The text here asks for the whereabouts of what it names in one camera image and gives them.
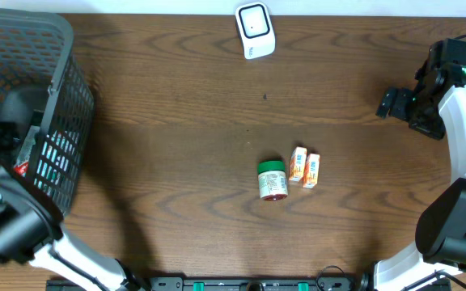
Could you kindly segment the orange juice box pair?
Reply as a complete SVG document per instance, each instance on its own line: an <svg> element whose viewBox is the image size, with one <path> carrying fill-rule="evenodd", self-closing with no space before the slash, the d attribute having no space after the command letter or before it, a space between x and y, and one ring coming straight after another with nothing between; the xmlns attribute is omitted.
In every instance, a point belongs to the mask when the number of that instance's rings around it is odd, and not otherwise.
<svg viewBox="0 0 466 291"><path fill-rule="evenodd" d="M290 182L301 182L304 188L312 189L318 184L320 155L309 154L307 148L296 147L290 158Z"/></svg>

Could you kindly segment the green lid white jar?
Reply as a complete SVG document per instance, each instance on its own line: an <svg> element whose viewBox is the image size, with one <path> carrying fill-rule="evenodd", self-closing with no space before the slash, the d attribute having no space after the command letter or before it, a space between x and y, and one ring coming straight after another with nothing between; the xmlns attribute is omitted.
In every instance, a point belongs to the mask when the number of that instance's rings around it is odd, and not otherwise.
<svg viewBox="0 0 466 291"><path fill-rule="evenodd" d="M281 160L261 162L257 167L259 194L262 200L287 198L285 163Z"/></svg>

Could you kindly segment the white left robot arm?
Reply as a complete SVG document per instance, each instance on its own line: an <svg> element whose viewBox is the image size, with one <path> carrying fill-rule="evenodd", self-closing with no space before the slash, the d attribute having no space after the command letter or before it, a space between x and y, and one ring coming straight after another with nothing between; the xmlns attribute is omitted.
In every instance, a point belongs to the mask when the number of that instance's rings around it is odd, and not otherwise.
<svg viewBox="0 0 466 291"><path fill-rule="evenodd" d="M64 223L78 182L94 99L84 86L21 86L0 111L0 264L55 272L85 290L148 290Z"/></svg>

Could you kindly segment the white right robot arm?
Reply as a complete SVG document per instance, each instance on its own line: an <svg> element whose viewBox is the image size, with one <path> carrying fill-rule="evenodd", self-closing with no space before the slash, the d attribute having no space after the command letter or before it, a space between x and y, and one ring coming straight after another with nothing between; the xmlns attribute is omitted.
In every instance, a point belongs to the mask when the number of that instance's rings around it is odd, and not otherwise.
<svg viewBox="0 0 466 291"><path fill-rule="evenodd" d="M390 87L376 115L392 116L435 140L447 139L450 186L418 219L415 239L389 259L373 263L360 290L466 289L466 36L432 44L413 89Z"/></svg>

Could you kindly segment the white barcode scanner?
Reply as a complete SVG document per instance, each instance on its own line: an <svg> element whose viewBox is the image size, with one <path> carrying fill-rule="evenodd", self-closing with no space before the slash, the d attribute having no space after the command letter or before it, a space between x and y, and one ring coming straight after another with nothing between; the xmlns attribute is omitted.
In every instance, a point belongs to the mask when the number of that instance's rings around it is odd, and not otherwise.
<svg viewBox="0 0 466 291"><path fill-rule="evenodd" d="M252 2L239 6L235 20L244 48L244 58L252 60L272 54L276 48L276 36L263 2Z"/></svg>

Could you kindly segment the grey plastic mesh basket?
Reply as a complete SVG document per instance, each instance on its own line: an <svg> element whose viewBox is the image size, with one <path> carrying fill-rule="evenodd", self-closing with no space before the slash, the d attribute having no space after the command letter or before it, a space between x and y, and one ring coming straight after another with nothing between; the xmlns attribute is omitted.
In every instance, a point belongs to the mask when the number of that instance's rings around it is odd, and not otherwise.
<svg viewBox="0 0 466 291"><path fill-rule="evenodd" d="M0 9L0 117L10 95L29 89L45 103L26 179L67 215L74 202L95 99L60 15Z"/></svg>

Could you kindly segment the red snack packet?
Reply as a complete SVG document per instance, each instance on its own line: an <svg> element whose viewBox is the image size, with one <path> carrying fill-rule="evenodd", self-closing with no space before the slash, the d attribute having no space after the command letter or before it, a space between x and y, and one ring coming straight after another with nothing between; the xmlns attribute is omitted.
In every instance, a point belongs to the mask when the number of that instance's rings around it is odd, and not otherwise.
<svg viewBox="0 0 466 291"><path fill-rule="evenodd" d="M17 162L14 166L14 171L21 176L25 176L28 172L28 166L29 161Z"/></svg>

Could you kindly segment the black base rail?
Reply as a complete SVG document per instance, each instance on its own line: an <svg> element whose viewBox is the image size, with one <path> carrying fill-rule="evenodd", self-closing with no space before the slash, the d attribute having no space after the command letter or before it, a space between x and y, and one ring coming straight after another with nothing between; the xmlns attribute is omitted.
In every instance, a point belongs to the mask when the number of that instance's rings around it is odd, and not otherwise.
<svg viewBox="0 0 466 291"><path fill-rule="evenodd" d="M299 279L183 279L180 277L152 277L153 291L353 291L355 284L343 276Z"/></svg>

